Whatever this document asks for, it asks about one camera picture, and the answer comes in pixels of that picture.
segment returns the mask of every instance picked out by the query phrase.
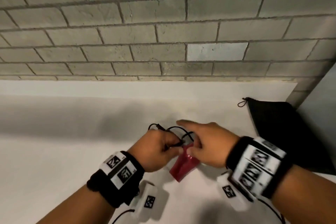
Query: finger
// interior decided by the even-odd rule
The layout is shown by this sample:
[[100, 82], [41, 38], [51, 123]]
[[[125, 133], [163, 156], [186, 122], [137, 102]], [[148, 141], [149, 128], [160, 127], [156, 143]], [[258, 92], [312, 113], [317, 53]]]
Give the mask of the finger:
[[195, 148], [202, 148], [200, 138], [197, 134], [195, 134], [195, 137], [194, 137], [194, 147]]
[[190, 155], [191, 157], [197, 158], [199, 161], [202, 162], [203, 159], [203, 150], [200, 148], [196, 147], [189, 147], [187, 149], [187, 154]]
[[185, 127], [189, 131], [194, 131], [195, 133], [197, 133], [201, 125], [200, 123], [191, 120], [177, 120], [176, 124]]
[[182, 147], [171, 147], [167, 151], [164, 152], [164, 155], [166, 157], [166, 161], [169, 162], [172, 158], [175, 158], [176, 156], [183, 153]]
[[163, 142], [165, 145], [170, 146], [179, 143], [180, 139], [172, 132], [165, 132]]

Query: red cup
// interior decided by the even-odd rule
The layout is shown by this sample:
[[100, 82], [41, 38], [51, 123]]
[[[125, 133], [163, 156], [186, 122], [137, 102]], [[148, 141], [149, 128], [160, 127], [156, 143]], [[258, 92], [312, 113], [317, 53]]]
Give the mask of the red cup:
[[178, 182], [200, 163], [197, 158], [187, 154], [187, 149], [192, 146], [194, 146], [194, 143], [183, 146], [183, 153], [179, 155], [174, 166], [169, 171]]

